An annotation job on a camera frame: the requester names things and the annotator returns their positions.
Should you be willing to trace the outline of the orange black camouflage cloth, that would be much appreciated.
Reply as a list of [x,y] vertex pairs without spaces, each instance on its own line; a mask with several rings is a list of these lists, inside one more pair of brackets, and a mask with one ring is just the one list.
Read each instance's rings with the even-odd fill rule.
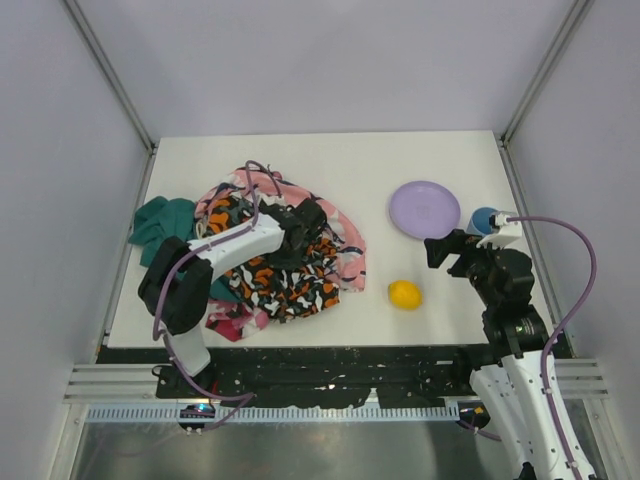
[[280,323],[337,305],[340,289],[329,278],[337,248],[323,232],[309,247],[310,256],[300,268],[273,267],[273,253],[257,256],[219,277],[210,289],[209,301],[243,303]]

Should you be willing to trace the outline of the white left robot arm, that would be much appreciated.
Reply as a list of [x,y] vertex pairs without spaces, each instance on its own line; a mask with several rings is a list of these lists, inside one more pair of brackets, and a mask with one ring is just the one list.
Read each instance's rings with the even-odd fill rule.
[[322,207],[311,199],[294,208],[255,202],[248,219],[221,233],[189,242],[166,239],[138,287],[154,316],[153,338],[166,341],[185,375],[200,374],[211,362],[200,327],[211,285],[244,267],[248,278],[238,288],[252,303],[284,294],[312,259],[311,246],[321,239],[326,221]]

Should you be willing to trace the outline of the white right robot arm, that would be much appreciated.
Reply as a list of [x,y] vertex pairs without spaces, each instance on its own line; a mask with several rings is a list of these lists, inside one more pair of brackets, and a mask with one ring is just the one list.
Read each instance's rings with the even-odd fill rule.
[[470,363],[469,385],[487,409],[516,479],[594,479],[574,431],[548,345],[546,325],[531,303],[531,258],[455,229],[424,242],[427,264],[469,281],[485,306],[491,356]]

